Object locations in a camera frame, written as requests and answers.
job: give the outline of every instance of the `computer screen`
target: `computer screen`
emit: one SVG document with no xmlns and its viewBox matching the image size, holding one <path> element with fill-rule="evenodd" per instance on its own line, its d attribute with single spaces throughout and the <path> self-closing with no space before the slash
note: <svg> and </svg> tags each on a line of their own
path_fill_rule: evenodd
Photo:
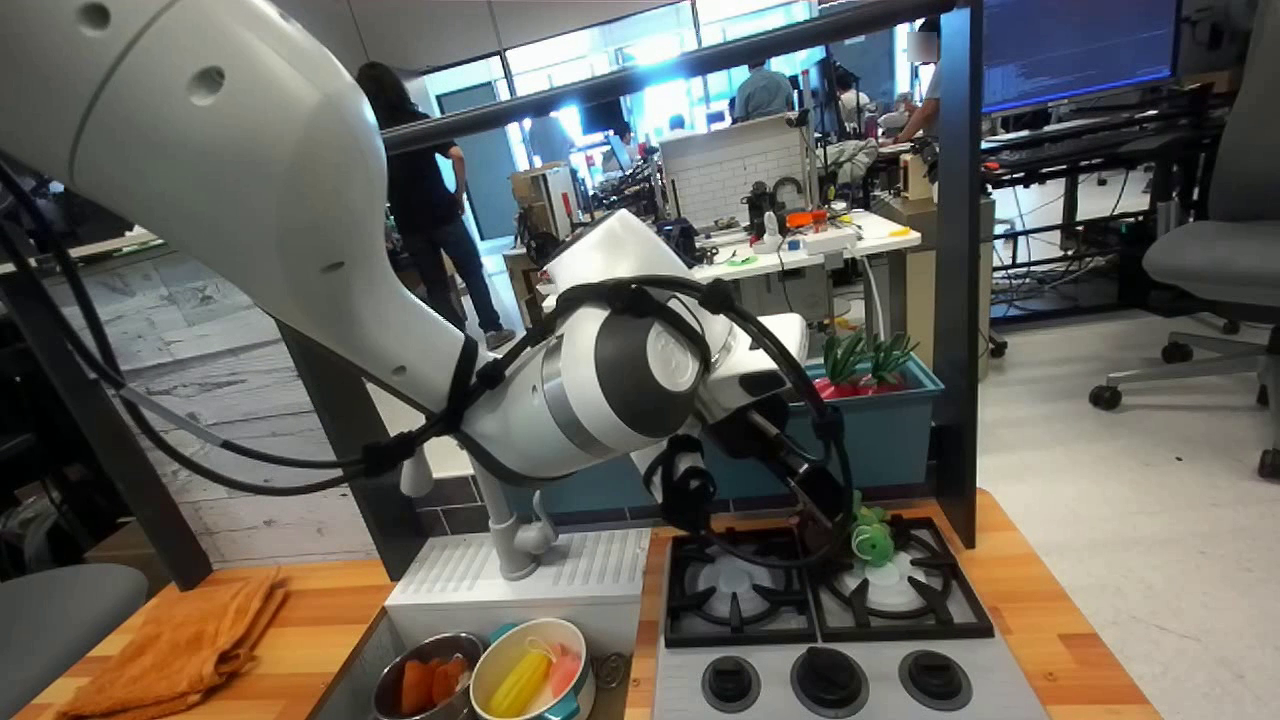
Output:
<svg viewBox="0 0 1280 720">
<path fill-rule="evenodd" d="M 1182 0 L 990 0 L 985 111 L 1171 80 Z"/>
</svg>

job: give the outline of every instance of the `floor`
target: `floor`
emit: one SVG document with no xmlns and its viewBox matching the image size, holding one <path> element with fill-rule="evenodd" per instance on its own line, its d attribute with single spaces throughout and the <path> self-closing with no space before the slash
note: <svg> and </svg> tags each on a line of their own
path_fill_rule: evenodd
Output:
<svg viewBox="0 0 1280 720">
<path fill-rule="evenodd" d="M 985 385 L 982 483 L 1163 716 L 1278 716 L 1280 488 L 1254 380 L 1194 380 L 1088 408 L 1107 368 L 1151 362 L 1169 324 L 1092 315 L 1007 331 Z"/>
</svg>

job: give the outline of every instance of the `towel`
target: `towel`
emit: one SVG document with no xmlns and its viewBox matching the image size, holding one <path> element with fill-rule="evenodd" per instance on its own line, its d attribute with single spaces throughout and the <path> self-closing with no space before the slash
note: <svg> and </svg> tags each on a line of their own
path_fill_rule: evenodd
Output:
<svg viewBox="0 0 1280 720">
<path fill-rule="evenodd" d="M 206 705 L 254 665 L 287 589 L 279 577 L 206 579 L 151 602 L 130 646 L 66 708 L 69 720 L 150 720 Z"/>
</svg>

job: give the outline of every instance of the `robotic arm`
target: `robotic arm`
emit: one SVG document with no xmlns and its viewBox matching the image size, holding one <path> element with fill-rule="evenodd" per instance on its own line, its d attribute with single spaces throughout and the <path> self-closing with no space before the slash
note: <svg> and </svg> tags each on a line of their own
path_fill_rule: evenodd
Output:
<svg viewBox="0 0 1280 720">
<path fill-rule="evenodd" d="M 510 488 L 644 458 L 752 403 L 735 375 L 762 371 L 762 350 L 680 292 L 634 285 L 680 285 L 689 269 L 624 210 L 553 263 L 557 326 L 471 394 L 477 343 L 387 269 L 387 164 L 364 90 L 270 0 L 10 0 L 0 97 L 3 150 L 206 261 L 399 398 L 453 417 L 510 577 L 537 568 Z M 838 479 L 787 466 L 841 526 Z"/>
</svg>

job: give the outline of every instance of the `gas stove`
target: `gas stove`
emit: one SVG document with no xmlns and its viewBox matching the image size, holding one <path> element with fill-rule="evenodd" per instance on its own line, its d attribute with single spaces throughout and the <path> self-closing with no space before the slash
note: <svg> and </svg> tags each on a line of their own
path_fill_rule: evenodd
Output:
<svg viewBox="0 0 1280 720">
<path fill-rule="evenodd" d="M 658 716 L 1044 716 L 932 519 L 882 568 L 800 560 L 791 531 L 677 541 Z"/>
</svg>

